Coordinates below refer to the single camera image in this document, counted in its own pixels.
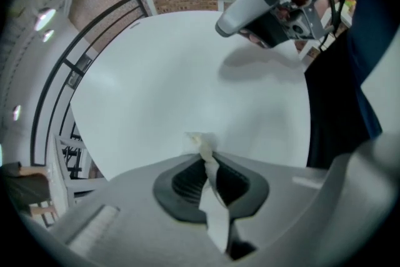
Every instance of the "ceiling light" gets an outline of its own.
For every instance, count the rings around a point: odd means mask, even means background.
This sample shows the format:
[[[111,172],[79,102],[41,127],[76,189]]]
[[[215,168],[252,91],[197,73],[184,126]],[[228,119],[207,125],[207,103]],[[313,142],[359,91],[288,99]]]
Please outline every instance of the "ceiling light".
[[[47,30],[44,35],[43,35],[43,42],[45,43],[47,40],[50,39],[50,37],[54,34],[54,30]]]
[[[19,115],[21,114],[21,105],[15,106],[14,109],[12,110],[12,120],[17,121],[19,118]]]
[[[35,30],[41,30],[48,22],[53,18],[54,14],[56,13],[55,9],[44,8],[40,10],[38,17],[36,19]]]

